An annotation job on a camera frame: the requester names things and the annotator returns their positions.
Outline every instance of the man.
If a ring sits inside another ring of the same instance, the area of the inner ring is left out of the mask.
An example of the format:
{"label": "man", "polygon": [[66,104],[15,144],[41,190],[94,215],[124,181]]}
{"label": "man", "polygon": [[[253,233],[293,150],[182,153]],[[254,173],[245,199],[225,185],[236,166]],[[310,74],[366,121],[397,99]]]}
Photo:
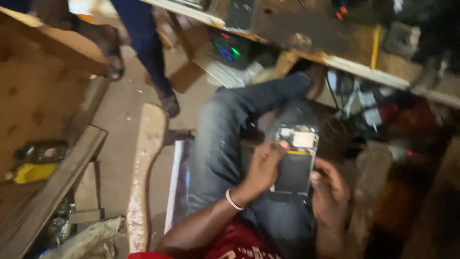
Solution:
{"label": "man", "polygon": [[[311,200],[269,191],[288,148],[287,142],[272,142],[274,133],[280,124],[317,123],[305,96],[319,84],[298,72],[218,91],[201,111],[190,164],[191,215],[166,233],[154,253],[128,258],[342,257],[349,190],[332,164],[315,160]],[[245,173],[240,160],[241,131],[281,104],[281,116],[266,132],[266,142],[255,149]]]}
{"label": "man", "polygon": [[[110,0],[125,25],[131,46],[150,74],[161,106],[169,117],[180,113],[179,103],[165,77],[162,44],[156,31],[152,5],[140,0]],[[72,30],[90,39],[107,58],[108,74],[112,81],[121,79],[124,73],[120,53],[118,30],[108,24],[94,25],[80,20],[69,12],[68,0],[0,0],[0,6],[29,13],[40,18],[51,27]]]}

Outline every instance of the white bracelet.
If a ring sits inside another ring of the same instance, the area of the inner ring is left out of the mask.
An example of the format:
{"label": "white bracelet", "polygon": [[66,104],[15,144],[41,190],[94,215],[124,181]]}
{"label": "white bracelet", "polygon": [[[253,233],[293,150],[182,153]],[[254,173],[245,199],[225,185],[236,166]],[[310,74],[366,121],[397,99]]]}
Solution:
{"label": "white bracelet", "polygon": [[230,203],[235,209],[237,209],[237,210],[239,210],[239,211],[244,210],[244,208],[238,207],[238,206],[231,200],[231,198],[230,198],[230,191],[231,191],[231,190],[232,190],[232,189],[228,189],[228,190],[225,192],[225,197],[227,198],[227,200],[229,201],[229,203]]}

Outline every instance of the red shirt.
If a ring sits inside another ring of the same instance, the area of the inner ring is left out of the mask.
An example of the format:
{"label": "red shirt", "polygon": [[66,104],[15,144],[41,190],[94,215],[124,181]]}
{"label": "red shirt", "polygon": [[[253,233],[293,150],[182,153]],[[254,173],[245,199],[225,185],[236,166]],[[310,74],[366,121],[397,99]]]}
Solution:
{"label": "red shirt", "polygon": [[[237,222],[230,222],[221,236],[218,236],[211,245],[204,259],[281,259],[272,253],[254,235],[252,231]],[[128,259],[171,259],[159,253],[132,253]]]}

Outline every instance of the disassembled phone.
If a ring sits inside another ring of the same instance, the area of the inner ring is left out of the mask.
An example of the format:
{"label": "disassembled phone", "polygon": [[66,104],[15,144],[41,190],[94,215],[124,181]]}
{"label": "disassembled phone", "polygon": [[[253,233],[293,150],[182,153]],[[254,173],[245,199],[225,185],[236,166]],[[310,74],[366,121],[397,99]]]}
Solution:
{"label": "disassembled phone", "polygon": [[272,192],[309,196],[310,172],[318,150],[319,130],[305,124],[281,124],[275,141],[287,141],[289,151],[278,164],[278,178]]}

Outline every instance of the floor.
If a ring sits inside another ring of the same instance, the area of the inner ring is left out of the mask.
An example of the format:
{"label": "floor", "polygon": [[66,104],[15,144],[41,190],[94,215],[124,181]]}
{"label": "floor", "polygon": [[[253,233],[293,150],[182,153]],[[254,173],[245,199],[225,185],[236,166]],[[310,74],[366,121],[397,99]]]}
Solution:
{"label": "floor", "polygon": [[[154,89],[145,83],[145,69],[131,47],[123,47],[125,76],[109,87],[93,124],[109,132],[98,157],[100,162],[101,207],[106,218],[125,215],[131,187],[134,149],[141,105],[159,104]],[[207,74],[189,62],[179,47],[165,53],[166,74],[176,90],[181,113],[170,121],[170,128],[192,129],[202,103],[216,86],[207,82]],[[151,248],[162,237],[165,224],[174,146],[164,147],[150,176]],[[117,258],[128,255],[127,237],[115,239]]]}

